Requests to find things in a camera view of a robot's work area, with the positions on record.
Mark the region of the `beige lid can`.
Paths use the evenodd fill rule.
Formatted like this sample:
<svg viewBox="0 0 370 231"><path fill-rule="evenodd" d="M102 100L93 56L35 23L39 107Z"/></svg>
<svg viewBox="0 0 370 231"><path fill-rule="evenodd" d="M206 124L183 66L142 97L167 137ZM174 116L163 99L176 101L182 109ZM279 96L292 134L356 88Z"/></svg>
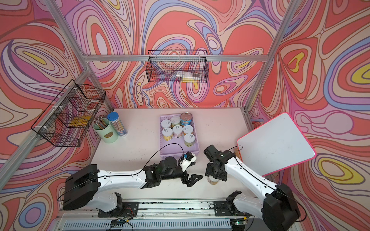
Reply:
<svg viewBox="0 0 370 231"><path fill-rule="evenodd" d="M219 182L218 179L215 179L212 176L207 177L207 180L208 180L208 183L211 184L211 185L216 185Z"/></svg>

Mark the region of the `green label can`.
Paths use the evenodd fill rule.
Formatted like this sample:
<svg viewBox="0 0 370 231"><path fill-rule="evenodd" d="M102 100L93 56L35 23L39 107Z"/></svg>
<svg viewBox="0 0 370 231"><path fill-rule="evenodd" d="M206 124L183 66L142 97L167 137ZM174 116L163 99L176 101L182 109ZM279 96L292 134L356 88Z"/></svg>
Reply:
<svg viewBox="0 0 370 231"><path fill-rule="evenodd" d="M187 147L192 147L195 143L195 136L194 134L192 133L188 133L184 136L184 144L187 146Z"/></svg>

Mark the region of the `silver pull tab can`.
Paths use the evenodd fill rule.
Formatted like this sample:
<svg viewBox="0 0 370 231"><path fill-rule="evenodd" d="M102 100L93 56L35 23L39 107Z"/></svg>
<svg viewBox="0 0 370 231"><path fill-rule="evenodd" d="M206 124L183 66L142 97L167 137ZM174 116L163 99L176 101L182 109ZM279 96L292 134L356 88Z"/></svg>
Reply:
<svg viewBox="0 0 370 231"><path fill-rule="evenodd" d="M183 133L183 127L181 125L177 125L172 128L172 133L175 138L181 138L184 133Z"/></svg>

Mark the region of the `purple perforated plastic basket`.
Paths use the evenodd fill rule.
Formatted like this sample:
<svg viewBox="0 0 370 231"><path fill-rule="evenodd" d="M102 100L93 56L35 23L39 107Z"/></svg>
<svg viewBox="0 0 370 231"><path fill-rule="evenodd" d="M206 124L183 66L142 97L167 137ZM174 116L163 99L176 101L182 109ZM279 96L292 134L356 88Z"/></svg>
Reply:
<svg viewBox="0 0 370 231"><path fill-rule="evenodd" d="M194 117L189 112L160 116L160 157L179 159L186 152L199 153Z"/></svg>

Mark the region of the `orange label can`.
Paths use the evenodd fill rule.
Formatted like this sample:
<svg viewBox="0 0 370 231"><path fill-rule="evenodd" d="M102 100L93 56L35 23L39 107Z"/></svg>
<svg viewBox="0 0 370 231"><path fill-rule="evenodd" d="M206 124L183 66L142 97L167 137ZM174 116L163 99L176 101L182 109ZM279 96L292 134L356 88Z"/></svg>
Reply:
<svg viewBox="0 0 370 231"><path fill-rule="evenodd" d="M183 133L184 133L184 135L193 134L193 132L194 132L194 128L191 125L185 125L183 127Z"/></svg>

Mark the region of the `pink label can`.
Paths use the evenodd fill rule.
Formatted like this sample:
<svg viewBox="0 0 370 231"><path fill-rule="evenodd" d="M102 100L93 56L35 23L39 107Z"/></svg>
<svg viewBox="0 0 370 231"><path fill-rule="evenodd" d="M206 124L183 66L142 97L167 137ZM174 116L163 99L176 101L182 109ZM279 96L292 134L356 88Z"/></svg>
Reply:
<svg viewBox="0 0 370 231"><path fill-rule="evenodd" d="M161 121L161 127L162 127L162 129L171 128L172 123L169 119L164 119L164 120Z"/></svg>

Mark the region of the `blue label soup can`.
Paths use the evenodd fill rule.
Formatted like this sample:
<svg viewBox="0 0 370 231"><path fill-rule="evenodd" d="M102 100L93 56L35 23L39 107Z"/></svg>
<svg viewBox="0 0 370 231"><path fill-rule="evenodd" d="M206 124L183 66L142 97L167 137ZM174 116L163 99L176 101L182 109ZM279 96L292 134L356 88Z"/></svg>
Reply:
<svg viewBox="0 0 370 231"><path fill-rule="evenodd" d="M184 127L184 126L187 126L187 125L191 125L193 116L189 112L183 112L180 115L180 119L181 119L181 126Z"/></svg>

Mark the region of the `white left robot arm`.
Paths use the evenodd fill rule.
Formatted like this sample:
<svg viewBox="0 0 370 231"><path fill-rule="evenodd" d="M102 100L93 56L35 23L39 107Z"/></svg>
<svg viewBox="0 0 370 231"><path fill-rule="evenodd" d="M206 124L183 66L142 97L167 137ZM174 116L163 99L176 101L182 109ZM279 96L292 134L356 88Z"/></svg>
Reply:
<svg viewBox="0 0 370 231"><path fill-rule="evenodd" d="M173 179L180 179L183 185L192 187L203 179L202 175L187 173L196 158L187 152L180 159L167 157L158 164L122 172L99 170L96 164L91 164L66 179L65 192L58 200L66 211L91 207L105 213L119 212L123 210L121 194L114 192L104 196L103 192L122 188L148 189Z"/></svg>

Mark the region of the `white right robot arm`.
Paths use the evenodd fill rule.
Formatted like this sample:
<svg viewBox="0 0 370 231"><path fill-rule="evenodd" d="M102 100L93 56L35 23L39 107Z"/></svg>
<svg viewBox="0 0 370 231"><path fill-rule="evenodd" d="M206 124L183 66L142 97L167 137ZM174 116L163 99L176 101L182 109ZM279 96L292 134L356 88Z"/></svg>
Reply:
<svg viewBox="0 0 370 231"><path fill-rule="evenodd" d="M205 175L226 182L232 176L247 187L254 196L241 191L230 194L222 206L215 206L231 216L246 214L262 219L271 231L287 231L301 216L298 202L286 184L277 185L247 167L230 150L219 151L208 146L204 154L209 160Z"/></svg>

